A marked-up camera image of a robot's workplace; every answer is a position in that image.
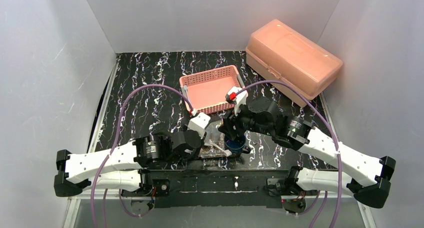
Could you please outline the dark blue mug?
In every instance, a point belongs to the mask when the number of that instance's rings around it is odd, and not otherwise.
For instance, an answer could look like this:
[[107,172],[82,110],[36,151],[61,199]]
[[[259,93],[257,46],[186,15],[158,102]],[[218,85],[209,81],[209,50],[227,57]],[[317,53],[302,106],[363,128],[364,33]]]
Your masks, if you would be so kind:
[[247,145],[246,136],[237,137],[231,140],[228,136],[224,136],[224,146],[232,155],[250,154],[251,148]]

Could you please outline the brown wooden oval tray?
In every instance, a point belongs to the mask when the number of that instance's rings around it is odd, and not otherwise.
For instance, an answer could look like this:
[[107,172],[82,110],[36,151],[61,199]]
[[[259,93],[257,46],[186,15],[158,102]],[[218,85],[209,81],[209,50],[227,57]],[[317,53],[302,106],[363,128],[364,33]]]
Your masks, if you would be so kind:
[[213,159],[213,158],[230,158],[230,157],[237,157],[240,156],[240,154],[231,154],[229,156],[226,156],[224,152],[221,150],[201,150],[198,154],[198,156],[194,157],[195,160],[200,159]]

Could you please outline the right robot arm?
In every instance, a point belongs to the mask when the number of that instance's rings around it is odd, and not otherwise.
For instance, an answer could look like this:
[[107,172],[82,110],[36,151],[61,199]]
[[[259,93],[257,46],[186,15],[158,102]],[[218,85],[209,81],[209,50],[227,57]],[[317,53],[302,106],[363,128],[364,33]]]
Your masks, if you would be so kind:
[[283,115],[276,102],[266,97],[247,102],[245,94],[231,92],[226,101],[233,104],[234,110],[223,117],[219,131],[228,143],[241,144],[246,132],[268,135],[281,147],[314,156],[335,168],[326,171],[292,167],[285,180],[266,186],[270,194],[323,190],[352,196],[373,208],[385,205],[396,166],[393,158],[371,157],[335,142],[311,123]]

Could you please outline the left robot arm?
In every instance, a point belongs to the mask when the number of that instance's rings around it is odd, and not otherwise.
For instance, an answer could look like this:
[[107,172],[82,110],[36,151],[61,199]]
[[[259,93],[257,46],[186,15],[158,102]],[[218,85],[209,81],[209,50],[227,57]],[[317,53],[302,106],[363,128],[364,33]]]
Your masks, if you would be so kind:
[[191,159],[204,145],[206,131],[188,129],[175,134],[157,133],[116,147],[86,154],[63,149],[56,154],[57,175],[53,188],[57,197],[81,194],[97,188],[148,191],[150,170],[168,163]]

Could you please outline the pink plastic basket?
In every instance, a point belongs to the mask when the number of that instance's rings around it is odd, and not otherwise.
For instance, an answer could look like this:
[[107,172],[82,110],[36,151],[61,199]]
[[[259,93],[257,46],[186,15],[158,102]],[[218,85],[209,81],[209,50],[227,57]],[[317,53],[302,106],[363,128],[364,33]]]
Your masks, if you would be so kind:
[[245,87],[234,65],[182,76],[179,83],[182,94],[189,100],[186,108],[191,115],[234,108],[234,104],[226,101],[226,95]]

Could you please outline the clear packaged toothbrushes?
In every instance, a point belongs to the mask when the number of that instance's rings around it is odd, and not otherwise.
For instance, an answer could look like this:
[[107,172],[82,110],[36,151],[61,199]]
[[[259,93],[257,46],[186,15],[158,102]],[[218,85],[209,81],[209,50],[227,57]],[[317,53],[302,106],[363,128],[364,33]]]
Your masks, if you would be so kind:
[[[218,146],[220,146],[223,149],[225,148],[224,145],[224,135],[218,131],[218,128],[222,125],[221,121],[215,121],[209,124],[209,126],[206,128],[206,134],[205,134],[205,139],[204,142],[213,142],[215,144],[217,144]],[[204,146],[200,149],[201,150],[218,150],[214,147],[208,147],[208,146]]]

